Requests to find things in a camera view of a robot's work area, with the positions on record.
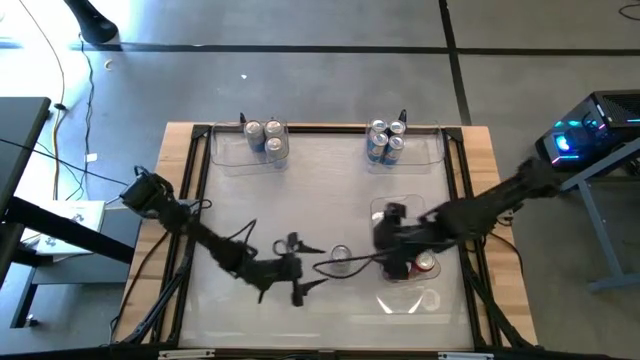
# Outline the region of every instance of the gray floor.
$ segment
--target gray floor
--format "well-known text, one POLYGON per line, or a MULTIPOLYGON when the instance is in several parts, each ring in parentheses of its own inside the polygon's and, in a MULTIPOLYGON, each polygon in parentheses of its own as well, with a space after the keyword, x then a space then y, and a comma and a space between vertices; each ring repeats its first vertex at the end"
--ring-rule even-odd
MULTIPOLYGON (((92 2, 118 23, 125 42, 445 46, 436 0, 92 2)), ((460 47, 640 46, 636 36, 640 22, 617 14, 626 1, 448 2, 460 47)), ((61 158, 80 165, 88 68, 82 54, 64 50, 64 43, 76 39, 77 26, 61 20, 71 18, 57 2, 25 3, 59 49, 65 103, 71 107, 60 131, 61 158)), ((0 50, 0 95, 57 99, 61 84, 55 62, 21 11, 8 6, 0 22, 0 37, 13 36, 28 45, 26 50, 0 50), (19 28, 9 26, 18 23, 19 28)), ((153 167, 167 121, 232 120, 243 111, 256 118, 347 123, 395 116, 406 108, 412 123, 460 123, 447 55, 91 52, 89 56, 96 83, 90 144, 91 152, 98 154, 90 169, 125 181, 132 179, 133 165, 153 167), (104 64, 109 59, 107 70, 104 64)), ((511 174, 531 152, 536 137, 589 92, 639 88, 639 60, 461 56, 471 120, 490 127, 501 175, 511 174)), ((48 147, 50 127, 41 137, 48 147)), ((49 198, 51 169, 50 161, 34 156, 19 194, 33 201, 49 198)), ((63 180, 62 195, 74 188, 66 170, 63 180)), ((118 185, 89 180, 91 199, 110 199, 119 190, 118 185)), ((614 219, 634 213, 635 198, 626 195, 630 193, 633 189, 598 187, 596 197, 605 216, 614 219)), ((613 222, 609 226, 620 240, 618 250, 625 255, 626 268, 640 270, 640 246, 624 237, 631 228, 613 222)), ((531 202, 518 213, 514 231, 540 343, 554 350, 638 357, 640 343, 634 335, 640 331, 636 305, 640 289, 598 295, 586 291, 586 284, 605 276, 607 269, 582 201, 568 196, 531 202)), ((11 269, 0 293, 4 317, 13 313, 26 274, 24 268, 11 269)), ((45 326, 8 330, 0 324, 0 338, 11 340, 0 342, 0 352, 102 344, 121 294, 118 285, 43 287, 32 312, 45 326)))

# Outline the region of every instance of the silver can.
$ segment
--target silver can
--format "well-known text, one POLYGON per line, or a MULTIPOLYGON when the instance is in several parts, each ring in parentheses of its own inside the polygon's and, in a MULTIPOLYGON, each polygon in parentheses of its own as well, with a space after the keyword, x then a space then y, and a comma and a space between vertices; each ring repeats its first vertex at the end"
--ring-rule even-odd
POLYGON ((407 130, 407 125, 400 120, 396 120, 389 124, 389 131, 391 131, 391 136, 402 136, 404 135, 405 130, 407 130))
POLYGON ((265 145, 267 161, 272 163, 276 169, 283 168, 287 163, 287 147, 280 138, 271 138, 265 145))
MULTIPOLYGON (((331 249, 331 260, 344 260, 351 257, 351 250, 344 245, 336 245, 331 249)), ((346 273, 349 271, 350 262, 332 263, 331 269, 335 272, 346 273)))
POLYGON ((266 140, 264 136, 264 127, 259 121, 249 121, 244 125, 244 136, 247 138, 249 147, 254 152, 264 151, 264 142, 266 140))
POLYGON ((279 137, 284 140, 284 125, 278 120, 270 120, 264 126, 264 133, 267 139, 272 137, 279 137))
POLYGON ((400 136, 392 136, 389 138, 389 144, 384 153, 382 163, 385 165, 395 165, 404 149, 404 139, 400 136))
POLYGON ((387 147, 388 142, 389 138, 385 133, 376 134, 371 137, 367 146, 367 156, 369 160, 379 162, 384 155, 384 149, 387 147))
POLYGON ((420 253, 413 263, 415 269, 420 272, 430 271, 436 266, 436 257, 430 251, 420 253))
POLYGON ((372 120, 369 123, 369 137, 373 137, 377 134, 387 131, 387 122, 384 120, 372 120))

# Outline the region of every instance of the clear tabletop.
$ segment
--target clear tabletop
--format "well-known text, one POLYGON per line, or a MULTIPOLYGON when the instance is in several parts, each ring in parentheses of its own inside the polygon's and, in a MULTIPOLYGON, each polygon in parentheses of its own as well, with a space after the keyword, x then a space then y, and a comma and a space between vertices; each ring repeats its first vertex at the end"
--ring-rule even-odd
MULTIPOLYGON (((259 259, 273 258, 272 243, 298 232, 306 244, 329 252, 335 245, 354 256, 375 252, 372 213, 387 200, 420 199, 410 217, 448 200, 442 144, 428 144, 428 171, 370 171, 364 136, 291 134, 284 171, 229 176, 212 164, 205 198, 213 202, 201 221, 230 235, 258 223, 250 244, 259 259)), ((311 269, 328 254, 300 255, 303 282, 323 278, 311 269)), ((291 305, 291 284, 277 283, 257 303, 258 292, 220 270, 196 245, 181 347, 441 350, 473 347, 458 250, 437 255, 440 274, 430 280, 390 283, 371 264, 346 280, 329 280, 291 305)), ((355 269, 359 263, 351 264, 355 269)))

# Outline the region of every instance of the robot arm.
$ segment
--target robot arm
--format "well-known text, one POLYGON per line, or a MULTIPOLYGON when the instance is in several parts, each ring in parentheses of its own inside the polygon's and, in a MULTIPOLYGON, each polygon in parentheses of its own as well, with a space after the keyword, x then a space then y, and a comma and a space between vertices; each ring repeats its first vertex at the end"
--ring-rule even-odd
MULTIPOLYGON (((448 201, 419 217, 419 225, 403 226, 406 209, 390 203, 384 218, 374 228, 374 246, 390 252, 378 260, 390 279, 406 280, 408 263, 424 251, 442 252, 460 242, 487 235, 500 214, 519 208, 525 199, 553 197, 560 189, 549 164, 528 159, 506 181, 471 199, 448 201)), ((487 306, 512 347, 532 347, 509 323, 498 305, 482 285, 468 257, 462 258, 462 273, 487 306)))
POLYGON ((303 297, 317 282, 299 284, 302 278, 302 262, 296 253, 323 253, 298 240, 297 233, 287 236, 286 251, 279 258, 255 260, 258 250, 246 242, 223 238, 202 225, 188 205, 179 203, 173 195, 171 184, 157 174, 136 167, 136 181, 125 189, 122 203, 143 218, 157 219, 170 233, 187 235, 209 250, 220 268, 241 278, 264 293, 276 282, 290 281, 293 285, 291 301, 294 306, 303 305, 303 297))

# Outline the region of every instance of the clear acrylic tray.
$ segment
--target clear acrylic tray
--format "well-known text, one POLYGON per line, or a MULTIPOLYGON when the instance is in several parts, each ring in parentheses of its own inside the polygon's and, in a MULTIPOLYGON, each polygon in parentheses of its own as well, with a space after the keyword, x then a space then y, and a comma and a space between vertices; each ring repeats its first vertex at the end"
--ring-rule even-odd
POLYGON ((431 165, 444 159, 442 129, 440 126, 436 128, 436 132, 433 135, 405 133, 403 135, 404 149, 398 158, 398 162, 394 165, 371 161, 367 154, 366 140, 370 131, 371 127, 367 126, 362 156, 367 162, 369 172, 372 174, 425 174, 431 171, 431 165), (435 144, 430 141, 433 137, 436 138, 435 144))
POLYGON ((244 134, 244 124, 240 122, 221 122, 213 125, 211 143, 211 162, 220 166, 228 176, 251 175, 270 172, 282 172, 287 169, 289 155, 288 126, 284 125, 286 148, 281 157, 267 158, 265 152, 255 152, 249 146, 244 134))

